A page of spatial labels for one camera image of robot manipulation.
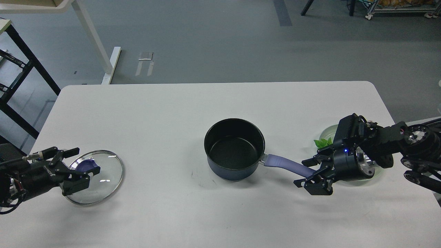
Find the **pot handle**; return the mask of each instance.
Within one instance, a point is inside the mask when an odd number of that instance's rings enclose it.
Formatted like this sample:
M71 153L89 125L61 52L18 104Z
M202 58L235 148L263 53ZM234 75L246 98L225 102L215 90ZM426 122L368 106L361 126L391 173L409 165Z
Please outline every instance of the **pot handle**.
M267 167L283 168L303 177L310 177L315 172L315 170L302 164L272 154L264 154L260 163Z

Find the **gray floor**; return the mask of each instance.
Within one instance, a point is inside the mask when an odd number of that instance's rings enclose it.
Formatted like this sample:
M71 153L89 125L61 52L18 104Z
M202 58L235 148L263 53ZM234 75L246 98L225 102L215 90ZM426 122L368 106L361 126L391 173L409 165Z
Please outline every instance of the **gray floor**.
M306 0L285 0L292 26L281 26L271 0L85 3L108 53L123 48L113 84L367 80L395 121L440 115L441 18L376 14L367 21L361 5L351 18L341 0L316 0L300 16ZM104 73L72 8L0 17L13 21L60 87L101 83ZM6 34L0 49L20 57ZM154 52L150 73L150 62L139 65L142 52ZM15 73L0 62L0 83ZM40 130L55 99L34 71L10 104ZM0 119L0 133L29 152L34 140L3 113Z

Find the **white table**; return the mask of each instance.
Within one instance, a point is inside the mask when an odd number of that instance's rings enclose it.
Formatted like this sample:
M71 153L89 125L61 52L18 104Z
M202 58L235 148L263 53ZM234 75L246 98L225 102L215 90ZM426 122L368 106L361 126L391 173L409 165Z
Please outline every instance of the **white table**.
M203 139L224 118L254 123L266 153L301 161L352 113L393 124L365 81L67 86L33 151L111 150L125 178L92 207L58 188L24 202L1 217L0 247L438 247L439 206L403 177L400 156L367 182L335 183L331 196L309 195L279 168L228 182L208 167Z
M58 14L66 12L70 5L75 10L75 14L104 69L105 74L101 84L110 84L121 53L121 47L114 47L109 59L82 0L0 0L0 14Z

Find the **black frame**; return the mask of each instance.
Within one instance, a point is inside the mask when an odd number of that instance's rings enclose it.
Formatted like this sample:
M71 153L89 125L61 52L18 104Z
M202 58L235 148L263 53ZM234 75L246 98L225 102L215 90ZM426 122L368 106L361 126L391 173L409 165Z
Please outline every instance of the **black frame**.
M60 88L49 75L47 70L43 67L37 57L32 53L26 43L21 39L17 31L12 25L9 25L6 28L5 32L11 37L13 42L17 45L17 47L22 51L22 53L26 56L29 62L26 64L17 58L11 56L9 53L6 53L0 50L0 56L8 61L15 63L20 68L22 68L22 72L15 78L14 82L9 86L3 86L6 90L3 90L3 95L0 97L0 110L3 111L9 118L11 118L15 123L17 123L21 128L23 128L28 134L30 134L34 139L36 139L39 135L39 132L29 124L23 117L21 117L15 110L13 110L7 102L11 99L12 95L17 91L20 85L23 83L24 79L28 76L29 72L32 68L35 68L38 73L42 76L42 78L47 82L47 84L51 87L51 89L58 96L60 94Z
M309 7L311 7L312 2L314 2L314 0L308 0L308 2L306 3L305 7L302 10L301 15L306 14ZM354 9L355 9L355 0L351 0L351 5L349 5L349 16L354 16Z

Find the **black saucepan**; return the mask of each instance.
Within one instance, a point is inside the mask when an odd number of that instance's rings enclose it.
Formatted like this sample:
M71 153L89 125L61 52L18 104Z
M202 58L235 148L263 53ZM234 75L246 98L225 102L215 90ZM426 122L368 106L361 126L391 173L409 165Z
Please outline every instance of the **black saucepan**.
M247 178L259 163L287 169L303 177L314 172L289 159L265 154L263 134L251 122L242 119L225 119L214 124L205 135L204 148L213 172L230 181Z

